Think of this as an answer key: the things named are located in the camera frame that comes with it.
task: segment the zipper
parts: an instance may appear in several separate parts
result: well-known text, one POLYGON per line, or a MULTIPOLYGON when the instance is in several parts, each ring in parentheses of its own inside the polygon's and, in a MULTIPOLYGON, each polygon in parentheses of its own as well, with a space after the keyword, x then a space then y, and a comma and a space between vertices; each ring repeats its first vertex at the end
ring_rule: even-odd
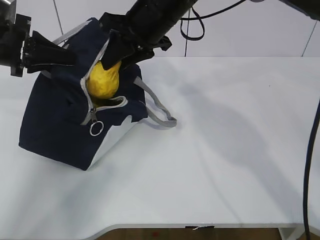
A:
POLYGON ((122 102, 115 106, 101 106, 96 108, 92 105, 92 107, 89 108, 89 113, 86 115, 81 125, 87 125, 90 122, 90 120, 92 121, 92 123, 94 123, 94 121, 98 121, 97 115, 96 115, 97 112, 108 110, 108 109, 122 108, 128 104, 128 100, 125 96, 117 96, 114 98, 110 98, 109 100, 120 100, 120 99, 122 100, 122 102))
POLYGON ((92 72, 92 70, 94 69, 95 65, 98 63, 99 59, 103 56, 104 52, 107 49, 107 46, 109 44, 109 38, 108 40, 105 42, 105 44, 103 45, 102 49, 100 50, 99 54, 96 56, 92 66, 90 67, 89 71, 86 73, 86 75, 80 80, 80 85, 81 88, 86 96, 86 99, 88 101, 88 113, 87 116, 90 114, 91 109, 94 108, 94 104, 92 103, 91 97, 89 95, 88 89, 87 89, 87 79, 90 76, 90 73, 92 72))
POLYGON ((87 99, 87 102, 88 102, 88 112, 87 112, 87 115, 84 119, 84 121, 81 123, 82 126, 85 126, 87 125, 90 120, 92 122, 91 126, 90 126, 90 134, 93 136, 93 137, 96 137, 98 135, 100 135, 104 129, 104 123, 102 121, 98 121, 98 118, 97 118, 97 112, 100 112, 100 111, 103 111, 103 110, 107 110, 107 109, 114 109, 114 108, 121 108, 121 107, 124 107, 125 105, 127 105, 128 103, 128 100, 125 96, 118 96, 118 97, 115 97, 115 98, 111 98, 110 100, 122 100, 122 102, 116 106, 102 106, 102 107, 94 107, 94 104, 91 100, 91 97, 90 97, 90 94, 88 92, 88 89, 87 89, 87 79, 89 78, 90 76, 90 73, 92 72, 93 68, 95 67, 95 65, 98 63, 98 61, 101 59, 101 57, 103 56, 103 54, 105 53, 107 47, 108 47, 108 44, 109 44, 109 39, 105 42, 105 44, 103 45, 102 49, 100 50, 99 54, 96 56, 92 66, 90 67, 89 71, 86 73, 86 75, 80 80, 80 85, 81 85, 81 88, 86 96, 86 99, 87 99), (94 134, 93 133, 93 128, 95 125, 97 124, 100 124, 101 125, 101 129, 99 130, 98 133, 94 134))

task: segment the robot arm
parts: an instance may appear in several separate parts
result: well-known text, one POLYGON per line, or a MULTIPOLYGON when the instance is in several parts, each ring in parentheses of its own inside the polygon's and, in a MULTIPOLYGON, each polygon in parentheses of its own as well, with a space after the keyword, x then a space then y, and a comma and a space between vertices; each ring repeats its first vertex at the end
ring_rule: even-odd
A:
MULTIPOLYGON (((109 46, 101 59, 110 69, 119 61, 121 67, 154 57, 154 48, 168 50, 172 43, 165 35, 198 0, 137 0, 126 15, 105 13, 100 19, 110 32, 109 46)), ((319 0, 280 0, 320 20, 319 0)), ((0 65, 11 67, 11 75, 50 70, 53 65, 72 66, 76 56, 40 33, 30 36, 31 18, 16 14, 17 0, 0 0, 0 65)))

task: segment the yellow fruit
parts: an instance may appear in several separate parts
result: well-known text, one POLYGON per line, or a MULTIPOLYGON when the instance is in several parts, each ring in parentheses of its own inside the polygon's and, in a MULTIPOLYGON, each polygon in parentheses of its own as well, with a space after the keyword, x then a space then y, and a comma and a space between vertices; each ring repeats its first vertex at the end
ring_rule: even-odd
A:
POLYGON ((119 69, 121 61, 108 70, 104 70, 99 61, 93 68, 86 87, 91 96, 98 99, 112 98, 119 88, 119 69))

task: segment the bag handle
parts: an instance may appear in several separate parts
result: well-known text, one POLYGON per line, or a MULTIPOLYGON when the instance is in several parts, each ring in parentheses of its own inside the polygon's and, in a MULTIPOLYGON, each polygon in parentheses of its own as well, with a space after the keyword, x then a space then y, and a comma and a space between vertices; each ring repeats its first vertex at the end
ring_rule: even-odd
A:
POLYGON ((87 26, 91 20, 85 21, 84 23, 81 23, 79 26, 76 26, 74 29, 68 31, 67 33, 63 34, 61 37, 57 38, 53 41, 55 45, 59 45, 62 42, 68 40, 69 38, 73 37, 77 33, 79 33, 85 26, 87 26))
POLYGON ((169 112, 169 110, 160 102, 157 95, 142 81, 142 79, 140 77, 137 77, 135 79, 134 84, 139 86, 140 88, 142 88, 144 91, 146 91, 152 97, 156 107, 165 112, 167 120, 165 120, 165 121, 161 120, 147 106, 145 106, 149 117, 161 126, 164 126, 167 128, 176 127, 178 120, 176 118, 174 118, 173 116, 171 116, 171 113, 169 112))

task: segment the gray zipper trim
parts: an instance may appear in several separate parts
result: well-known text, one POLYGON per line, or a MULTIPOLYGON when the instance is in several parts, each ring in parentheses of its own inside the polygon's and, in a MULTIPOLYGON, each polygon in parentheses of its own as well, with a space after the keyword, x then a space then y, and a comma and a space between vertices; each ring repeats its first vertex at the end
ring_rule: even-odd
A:
MULTIPOLYGON (((87 79, 89 78, 90 76, 90 73, 92 72, 92 70, 94 69, 95 65, 98 63, 98 61, 101 59, 101 57, 104 55, 107 47, 108 47, 108 44, 109 44, 109 39, 105 42, 105 44, 103 45, 102 49, 100 50, 100 52, 98 53, 98 55, 96 56, 92 66, 90 67, 89 71, 86 73, 86 75, 81 79, 80 81, 80 85, 81 85, 81 88, 86 96, 86 99, 88 101, 88 112, 87 112, 87 115, 85 117, 85 119, 83 120, 83 122, 81 123, 81 125, 87 125, 90 120, 91 120, 91 110, 94 108, 94 104, 91 100, 91 97, 90 97, 90 94, 88 92, 88 89, 87 89, 87 79)), ((115 98, 111 98, 110 100, 119 100, 119 99, 122 99, 122 102, 119 104, 119 105, 116 105, 116 106, 102 106, 102 107, 98 107, 96 109, 95 112, 100 112, 100 111, 103 111, 103 110, 108 110, 108 109, 115 109, 115 108, 121 108, 121 107, 124 107, 125 105, 128 104, 128 100, 125 96, 118 96, 118 97, 115 97, 115 98)))

